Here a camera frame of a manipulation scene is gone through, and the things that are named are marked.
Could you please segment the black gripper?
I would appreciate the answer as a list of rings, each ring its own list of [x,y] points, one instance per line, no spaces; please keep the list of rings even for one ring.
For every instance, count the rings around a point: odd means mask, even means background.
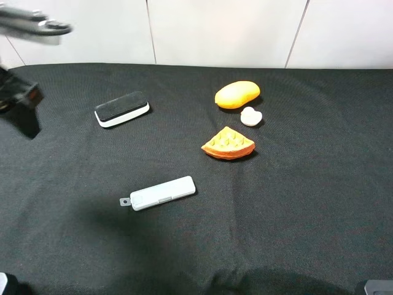
[[[17,105],[34,109],[43,98],[38,83],[22,79],[1,67],[1,114]]]

